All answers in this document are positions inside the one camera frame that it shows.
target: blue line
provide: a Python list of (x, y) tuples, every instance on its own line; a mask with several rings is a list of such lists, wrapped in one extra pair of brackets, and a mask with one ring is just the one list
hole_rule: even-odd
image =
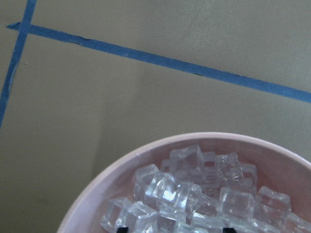
[[(8, 25), (7, 28), (18, 30), (20, 23)], [(48, 29), (36, 25), (31, 25), (29, 33), (43, 36), (46, 38), (79, 44), (83, 47), (87, 47), (94, 50), (99, 50), (111, 54), (115, 54), (122, 57), (127, 57), (147, 63), (151, 63), (158, 66), (168, 67), (176, 70), (181, 70), (191, 74), (201, 75), (207, 78), (216, 79), (219, 81), (232, 83), (240, 86), (249, 87), (259, 91), (264, 91), (280, 96), (289, 97), (296, 100), (301, 100), (311, 103), (311, 93), (307, 91), (298, 90), (295, 88), (282, 86), (275, 83), (265, 82), (258, 79), (248, 78), (229, 72), (224, 72), (196, 64), (175, 60), (168, 57), (163, 57), (139, 50), (134, 50), (114, 44), (109, 44), (99, 40), (85, 39), (80, 36), (71, 35), (68, 33)]]
[(8, 72), (5, 77), (4, 85), (0, 97), (0, 129), (2, 126), (5, 109), (9, 100), (11, 85), (14, 77), (15, 70), (17, 68), (18, 62), (20, 61), (21, 54), (24, 49), (26, 42), (28, 30), (30, 28), (31, 19), (34, 14), (36, 0), (28, 0), (24, 12), (23, 20), (20, 24), (19, 33), (14, 47), (14, 52), (12, 54), (11, 62), (8, 68)]

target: blue painter's tape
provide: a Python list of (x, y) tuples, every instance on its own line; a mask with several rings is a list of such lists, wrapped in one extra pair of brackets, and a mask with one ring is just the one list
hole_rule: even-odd
[(20, 60), (21, 54), (24, 49), (26, 42), (28, 30), (30, 28), (31, 19), (34, 14), (36, 0), (28, 0), (26, 9), (24, 12), (24, 17), (21, 23), (18, 24), (19, 33), (14, 47), (14, 52), (12, 54), (11, 62), (8, 68), (8, 72), (5, 77), (4, 85), (0, 97), (0, 128), (4, 118), (5, 109), (9, 100), (11, 85), (14, 77), (15, 70), (17, 68), (18, 62)]
[[(7, 28), (18, 30), (20, 27), (19, 23), (8, 25)], [(265, 82), (258, 79), (248, 78), (229, 72), (224, 72), (188, 62), (175, 60), (172, 58), (159, 56), (139, 50), (130, 49), (110, 43), (106, 43), (99, 40), (85, 39), (80, 36), (48, 29), (36, 25), (31, 25), (29, 33), (43, 36), (46, 38), (75, 43), (90, 49), (99, 50), (122, 57), (127, 57), (147, 63), (151, 63), (158, 66), (168, 67), (176, 70), (181, 70), (191, 74), (201, 75), (207, 78), (216, 79), (219, 81), (232, 83), (240, 86), (249, 87), (259, 91), (264, 91), (280, 96), (289, 97), (295, 100), (301, 100), (311, 103), (311, 93), (307, 91), (298, 90), (295, 88), (282, 86), (275, 83)]]

